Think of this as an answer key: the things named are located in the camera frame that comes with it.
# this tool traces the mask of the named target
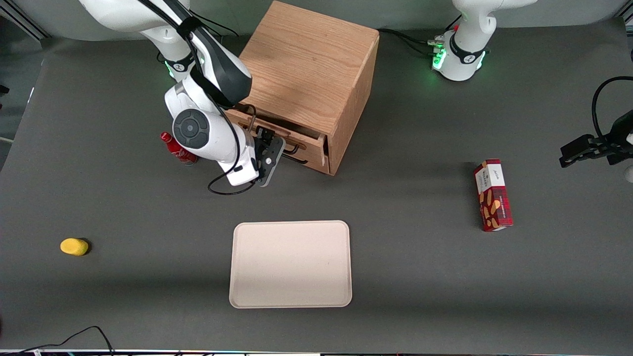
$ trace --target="drawer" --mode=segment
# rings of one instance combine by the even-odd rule
[[[273,130],[276,135],[285,139],[285,150],[289,151],[288,155],[290,157],[299,161],[300,164],[303,164],[306,167],[329,174],[330,165],[327,157],[326,136],[324,134],[318,134],[316,132],[301,133],[298,132],[301,130],[300,127],[281,127],[280,125],[270,122],[274,121],[278,124],[283,124],[279,119],[273,118],[273,115],[268,113],[261,113],[260,111],[261,110],[258,110],[258,116],[255,119],[253,129],[251,130],[253,136],[256,135],[255,130],[257,129],[257,126]],[[244,129],[248,128],[251,121],[251,115],[237,110],[228,110],[226,111],[226,114],[231,122]]]

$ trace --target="gray table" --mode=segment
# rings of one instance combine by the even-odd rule
[[[183,167],[160,141],[172,82],[150,43],[48,47],[0,174],[0,347],[97,324],[116,348],[633,353],[627,165],[558,164],[561,145],[592,131],[598,84],[633,73],[621,20],[499,30],[466,83],[383,36],[339,173],[284,161],[268,188],[230,198],[205,191],[214,162]],[[605,128],[632,92],[604,91]],[[502,159],[515,216],[493,234],[472,177],[485,158]],[[237,224],[320,219],[351,229],[348,307],[230,306]],[[64,255],[70,236],[94,251]]]

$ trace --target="yellow object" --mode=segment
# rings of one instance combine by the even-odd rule
[[[88,243],[80,239],[65,239],[60,244],[60,249],[63,253],[67,253],[73,256],[83,256],[88,252]]]

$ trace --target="plastic tray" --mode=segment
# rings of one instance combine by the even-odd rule
[[[345,222],[248,222],[235,228],[229,291],[235,308],[345,307],[351,299]]]

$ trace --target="wooden box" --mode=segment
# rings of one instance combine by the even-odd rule
[[[240,59],[253,75],[242,103],[285,138],[296,161],[334,175],[372,88],[378,32],[274,1]],[[251,116],[227,112],[245,126]]]

